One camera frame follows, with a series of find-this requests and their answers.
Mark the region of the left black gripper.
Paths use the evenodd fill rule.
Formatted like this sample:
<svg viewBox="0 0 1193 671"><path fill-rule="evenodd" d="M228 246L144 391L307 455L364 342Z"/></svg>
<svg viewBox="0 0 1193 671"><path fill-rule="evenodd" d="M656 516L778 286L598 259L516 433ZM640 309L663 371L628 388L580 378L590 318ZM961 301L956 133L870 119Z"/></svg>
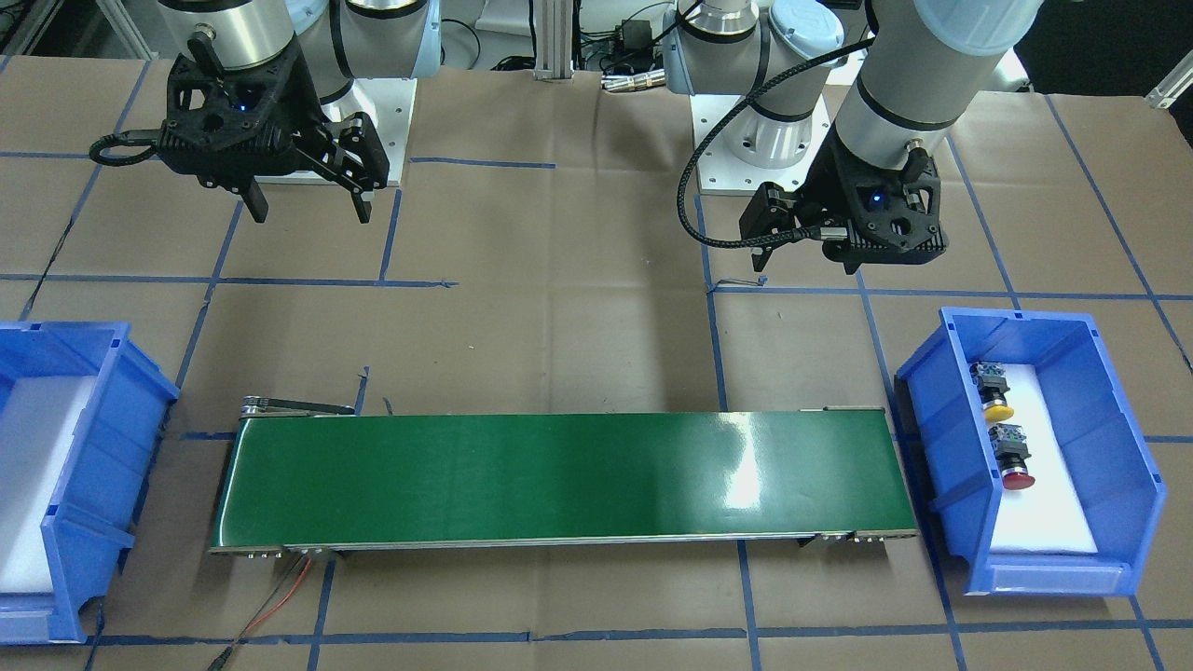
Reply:
<svg viewBox="0 0 1193 671"><path fill-rule="evenodd" d="M863 264L922 265L942 256L937 161L919 140L892 170L854 156L843 141L827 140L802 187L773 181L758 187L740 217L740 238L752 247L754 270L781 245L818 240L832 261L857 273Z"/></svg>

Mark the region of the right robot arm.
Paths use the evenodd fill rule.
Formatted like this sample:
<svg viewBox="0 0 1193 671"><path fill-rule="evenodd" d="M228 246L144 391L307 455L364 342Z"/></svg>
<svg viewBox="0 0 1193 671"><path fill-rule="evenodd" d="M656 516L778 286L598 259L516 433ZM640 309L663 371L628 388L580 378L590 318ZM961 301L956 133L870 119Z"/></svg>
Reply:
<svg viewBox="0 0 1193 671"><path fill-rule="evenodd" d="M361 82L432 76L443 63L435 1L162 1L179 55L157 156L223 187L264 222L262 177L310 171L350 192L363 224L391 181L391 118Z"/></svg>

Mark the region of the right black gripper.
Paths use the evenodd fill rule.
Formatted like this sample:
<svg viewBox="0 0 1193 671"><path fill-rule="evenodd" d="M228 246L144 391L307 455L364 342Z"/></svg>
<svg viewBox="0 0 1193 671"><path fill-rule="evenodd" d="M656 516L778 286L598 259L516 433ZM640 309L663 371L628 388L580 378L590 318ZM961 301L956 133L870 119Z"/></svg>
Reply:
<svg viewBox="0 0 1193 671"><path fill-rule="evenodd" d="M268 216L256 177L315 171L350 191L358 221L370 224L373 190L391 170L367 113L324 115L295 41L242 69L222 63L212 41L188 42L169 70L157 155L180 174L236 187L256 224Z"/></svg>

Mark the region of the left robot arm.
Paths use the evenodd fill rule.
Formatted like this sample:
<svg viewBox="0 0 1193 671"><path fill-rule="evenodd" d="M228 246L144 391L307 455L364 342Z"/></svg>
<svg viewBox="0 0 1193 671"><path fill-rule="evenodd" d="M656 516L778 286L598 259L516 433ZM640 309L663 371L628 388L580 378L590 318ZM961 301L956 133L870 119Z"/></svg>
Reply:
<svg viewBox="0 0 1193 671"><path fill-rule="evenodd" d="M847 273L865 264L922 265L947 250L934 153L1002 56L1024 38L1038 1L866 1L871 37L848 43L818 1L679 1L665 35L665 72L680 94L734 96L690 156L676 216L711 248L747 248L755 270L784 245L817 240ZM764 180L738 235L692 224L690 180L725 136L737 160L781 170L802 155L835 64L866 54L798 185Z"/></svg>

